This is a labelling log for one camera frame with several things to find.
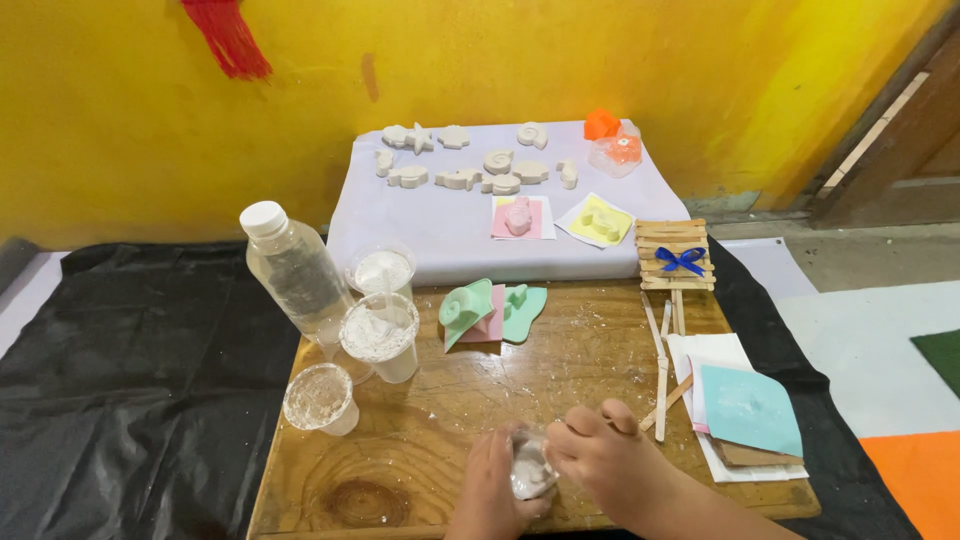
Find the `blue ribbon bow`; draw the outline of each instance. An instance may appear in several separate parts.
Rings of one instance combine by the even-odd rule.
[[[671,272],[676,270],[677,266],[682,266],[702,278],[704,276],[704,269],[694,264],[693,261],[700,260],[706,254],[707,250],[704,248],[691,248],[677,257],[666,248],[657,248],[654,256],[660,260],[667,261],[667,265],[663,267],[664,272]]]

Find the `yellow wall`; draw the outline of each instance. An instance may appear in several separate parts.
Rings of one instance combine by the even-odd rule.
[[[0,239],[238,237],[261,199],[320,226],[358,134],[597,106],[640,126],[682,198],[781,209],[948,4],[244,0],[276,72],[244,83],[176,0],[6,0]]]

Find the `green mat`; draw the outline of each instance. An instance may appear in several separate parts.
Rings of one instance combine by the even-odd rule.
[[[960,330],[911,337],[910,341],[960,398]]]

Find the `red tassel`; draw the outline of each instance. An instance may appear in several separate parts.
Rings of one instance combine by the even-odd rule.
[[[228,77],[250,81],[274,72],[256,48],[237,0],[180,0]]]

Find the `wooden table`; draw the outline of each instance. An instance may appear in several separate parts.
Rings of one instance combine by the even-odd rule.
[[[457,344],[446,355],[437,311],[450,287],[418,289],[418,372],[401,384],[373,376],[356,386],[360,422],[345,437],[294,429],[281,414],[248,538],[439,538],[477,433],[513,418],[542,427],[571,406],[596,407],[608,397],[637,417],[652,410],[657,353],[639,281],[546,286],[546,308],[524,344]],[[666,299],[650,293],[658,321]],[[686,292],[684,307],[688,334],[731,331],[712,293]],[[363,371],[343,353],[337,360],[351,373]],[[315,345],[301,341],[291,378],[323,361]],[[661,448],[700,482],[769,518],[820,513],[805,479],[714,484],[682,404],[667,413]],[[612,526],[561,479],[551,512],[532,530]]]

